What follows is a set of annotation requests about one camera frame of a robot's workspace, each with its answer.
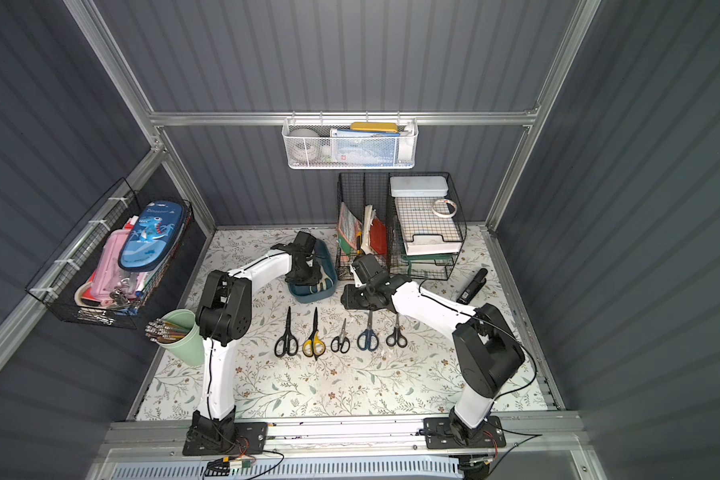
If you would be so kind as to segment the teal plastic storage box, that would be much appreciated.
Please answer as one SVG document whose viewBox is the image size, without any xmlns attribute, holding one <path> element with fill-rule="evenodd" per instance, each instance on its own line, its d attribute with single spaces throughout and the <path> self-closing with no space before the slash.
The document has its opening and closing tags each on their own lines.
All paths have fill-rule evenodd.
<svg viewBox="0 0 720 480">
<path fill-rule="evenodd" d="M 313 303 L 329 298 L 336 291 L 337 273 L 332 256 L 323 240 L 317 240 L 314 249 L 314 263 L 321 268 L 321 278 L 314 286 L 296 286 L 288 284 L 289 293 L 302 304 Z"/>
</svg>

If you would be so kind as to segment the blue handled scissors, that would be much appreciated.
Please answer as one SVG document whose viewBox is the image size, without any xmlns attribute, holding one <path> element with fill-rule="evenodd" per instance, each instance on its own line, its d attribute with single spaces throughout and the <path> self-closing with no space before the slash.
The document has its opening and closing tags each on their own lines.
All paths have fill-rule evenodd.
<svg viewBox="0 0 720 480">
<path fill-rule="evenodd" d="M 367 315 L 366 327 L 358 335 L 357 347 L 361 351 L 375 351 L 379 346 L 379 338 L 373 329 L 373 311 L 369 311 Z"/>
</svg>

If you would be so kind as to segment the small dark grey scissors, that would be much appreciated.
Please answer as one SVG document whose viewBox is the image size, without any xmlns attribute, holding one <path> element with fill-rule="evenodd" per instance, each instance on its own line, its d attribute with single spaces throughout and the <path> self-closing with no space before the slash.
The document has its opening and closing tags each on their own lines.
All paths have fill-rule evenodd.
<svg viewBox="0 0 720 480">
<path fill-rule="evenodd" d="M 408 345 L 408 340 L 402 332 L 399 314 L 397 314 L 395 317 L 395 323 L 393 325 L 392 332 L 386 337 L 385 343 L 390 348 L 406 348 Z"/>
</svg>

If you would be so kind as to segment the small grey silver scissors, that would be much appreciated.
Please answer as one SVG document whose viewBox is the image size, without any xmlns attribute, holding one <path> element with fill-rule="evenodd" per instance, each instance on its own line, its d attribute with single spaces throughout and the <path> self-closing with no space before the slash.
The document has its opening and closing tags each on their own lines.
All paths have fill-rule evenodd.
<svg viewBox="0 0 720 480">
<path fill-rule="evenodd" d="M 346 326 L 347 322 L 343 321 L 339 334 L 330 342 L 330 348 L 333 353 L 346 354 L 350 350 L 350 340 L 347 337 Z"/>
</svg>

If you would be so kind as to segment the all black scissors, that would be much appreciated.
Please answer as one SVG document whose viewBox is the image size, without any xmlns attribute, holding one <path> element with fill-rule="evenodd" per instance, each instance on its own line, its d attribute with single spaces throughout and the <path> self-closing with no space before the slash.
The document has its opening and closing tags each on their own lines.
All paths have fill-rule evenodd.
<svg viewBox="0 0 720 480">
<path fill-rule="evenodd" d="M 288 308 L 283 334 L 276 340 L 274 354 L 277 358 L 298 354 L 299 342 L 292 332 L 292 309 Z"/>
</svg>

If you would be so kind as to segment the yellow black scissors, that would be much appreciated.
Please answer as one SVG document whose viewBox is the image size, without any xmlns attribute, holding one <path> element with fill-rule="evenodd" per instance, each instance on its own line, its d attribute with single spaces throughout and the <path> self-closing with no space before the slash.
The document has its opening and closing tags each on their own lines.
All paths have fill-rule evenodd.
<svg viewBox="0 0 720 480">
<path fill-rule="evenodd" d="M 317 360 L 325 351 L 326 345 L 319 337 L 319 311 L 315 309 L 313 313 L 312 331 L 302 345 L 302 353 L 308 358 Z"/>
</svg>

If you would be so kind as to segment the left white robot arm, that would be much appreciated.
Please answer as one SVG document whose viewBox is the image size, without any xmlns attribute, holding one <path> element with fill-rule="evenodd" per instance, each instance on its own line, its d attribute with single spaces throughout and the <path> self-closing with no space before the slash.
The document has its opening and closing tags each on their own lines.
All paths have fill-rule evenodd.
<svg viewBox="0 0 720 480">
<path fill-rule="evenodd" d="M 236 349 L 253 320 L 253 295 L 280 277 L 292 285 L 317 285 L 321 274 L 314 259 L 316 244 L 313 235 L 300 231 L 291 242 L 272 246 L 256 260 L 208 274 L 196 313 L 204 364 L 193 431 L 227 439 L 233 436 Z"/>
</svg>

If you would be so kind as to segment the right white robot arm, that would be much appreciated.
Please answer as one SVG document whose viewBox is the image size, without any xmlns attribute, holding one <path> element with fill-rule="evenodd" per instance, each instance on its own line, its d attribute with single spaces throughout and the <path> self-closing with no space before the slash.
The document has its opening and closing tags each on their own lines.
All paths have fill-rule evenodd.
<svg viewBox="0 0 720 480">
<path fill-rule="evenodd" d="M 419 321 L 453 343 L 465 386 L 449 413 L 453 435 L 480 430 L 501 388 L 530 355 L 501 311 L 486 303 L 476 308 L 438 296 L 407 275 L 391 274 L 371 255 L 351 264 L 354 283 L 344 288 L 347 310 L 388 310 Z"/>
</svg>

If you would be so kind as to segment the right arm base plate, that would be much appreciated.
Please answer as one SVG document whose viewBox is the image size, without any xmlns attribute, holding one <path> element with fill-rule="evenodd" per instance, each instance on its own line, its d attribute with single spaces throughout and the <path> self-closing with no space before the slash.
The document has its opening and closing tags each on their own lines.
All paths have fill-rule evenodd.
<svg viewBox="0 0 720 480">
<path fill-rule="evenodd" d="M 458 418 L 428 417 L 418 431 L 430 450 L 505 447 L 507 442 L 501 421 L 496 416 L 483 420 L 477 428 L 468 428 Z"/>
</svg>

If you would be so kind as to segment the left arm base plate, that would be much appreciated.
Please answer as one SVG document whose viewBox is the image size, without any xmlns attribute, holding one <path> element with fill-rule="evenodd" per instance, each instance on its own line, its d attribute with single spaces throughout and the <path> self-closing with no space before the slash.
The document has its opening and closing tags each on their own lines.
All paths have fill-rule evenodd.
<svg viewBox="0 0 720 480">
<path fill-rule="evenodd" d="M 268 424 L 244 422 L 216 424 L 201 418 L 187 432 L 182 448 L 184 456 L 258 455 L 265 447 Z"/>
</svg>

